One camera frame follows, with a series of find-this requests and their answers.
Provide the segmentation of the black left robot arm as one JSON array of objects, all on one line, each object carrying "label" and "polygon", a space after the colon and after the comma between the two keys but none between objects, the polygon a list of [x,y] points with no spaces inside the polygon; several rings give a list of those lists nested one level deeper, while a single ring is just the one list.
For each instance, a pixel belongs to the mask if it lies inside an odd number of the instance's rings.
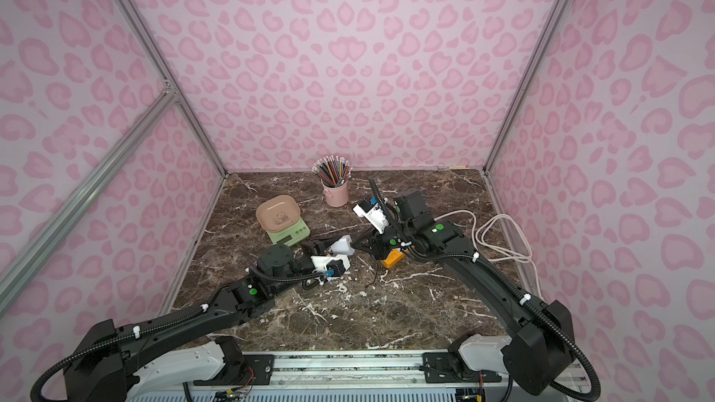
[{"label": "black left robot arm", "polygon": [[316,285],[340,277],[347,264],[327,257],[316,265],[296,258],[291,248],[275,245],[247,275],[223,284],[204,303],[137,324],[117,327],[108,319],[92,327],[76,351],[52,365],[35,381],[33,401],[44,401],[43,388],[63,374],[69,401],[124,401],[139,387],[140,369],[153,360],[215,331],[247,323],[270,311],[277,295],[295,285]]}]

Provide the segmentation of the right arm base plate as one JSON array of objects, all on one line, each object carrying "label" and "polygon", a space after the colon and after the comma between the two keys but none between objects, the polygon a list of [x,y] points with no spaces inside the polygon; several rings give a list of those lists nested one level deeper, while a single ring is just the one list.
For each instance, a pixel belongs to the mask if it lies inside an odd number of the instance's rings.
[{"label": "right arm base plate", "polygon": [[502,383],[503,377],[492,370],[471,370],[456,353],[422,354],[419,370],[427,383]]}]

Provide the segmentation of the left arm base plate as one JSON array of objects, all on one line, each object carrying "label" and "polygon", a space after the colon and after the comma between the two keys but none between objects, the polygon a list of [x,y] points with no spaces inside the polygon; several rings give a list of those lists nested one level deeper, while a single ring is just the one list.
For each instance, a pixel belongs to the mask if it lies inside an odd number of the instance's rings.
[{"label": "left arm base plate", "polygon": [[235,337],[220,336],[210,346],[218,346],[223,358],[211,378],[192,381],[193,386],[269,385],[276,357],[269,354],[244,354]]}]

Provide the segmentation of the white USB charger adapter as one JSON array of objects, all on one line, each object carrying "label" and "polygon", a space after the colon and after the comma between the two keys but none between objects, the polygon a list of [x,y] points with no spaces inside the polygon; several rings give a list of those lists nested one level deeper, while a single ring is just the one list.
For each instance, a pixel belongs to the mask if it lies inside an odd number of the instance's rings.
[{"label": "white USB charger adapter", "polygon": [[355,249],[352,245],[352,237],[350,234],[341,236],[337,241],[331,244],[329,247],[332,255],[344,255],[352,256],[355,253]]}]

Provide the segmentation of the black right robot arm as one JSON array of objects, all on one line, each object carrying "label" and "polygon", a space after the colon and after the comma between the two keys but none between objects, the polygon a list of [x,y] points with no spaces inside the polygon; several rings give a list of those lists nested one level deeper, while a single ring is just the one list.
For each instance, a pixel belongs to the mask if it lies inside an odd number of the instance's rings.
[{"label": "black right robot arm", "polygon": [[600,378],[579,348],[570,311],[559,301],[547,304],[485,258],[465,232],[450,221],[437,221],[422,193],[409,190],[389,200],[374,179],[372,197],[359,203],[379,208],[387,225],[363,232],[355,243],[375,260],[398,249],[415,262],[435,262],[454,273],[486,304],[511,341],[501,350],[506,373],[533,396],[547,387],[579,401],[601,396]]}]

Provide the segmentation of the orange power strip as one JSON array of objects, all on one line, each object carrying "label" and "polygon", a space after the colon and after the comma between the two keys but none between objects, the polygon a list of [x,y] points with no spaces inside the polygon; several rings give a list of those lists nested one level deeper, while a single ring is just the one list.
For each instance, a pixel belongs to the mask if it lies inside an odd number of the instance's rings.
[{"label": "orange power strip", "polygon": [[381,264],[383,264],[383,267],[385,267],[385,269],[391,269],[404,258],[405,254],[402,251],[400,251],[399,249],[392,249],[389,255],[387,255],[387,258],[385,258],[385,260],[381,260]]}]

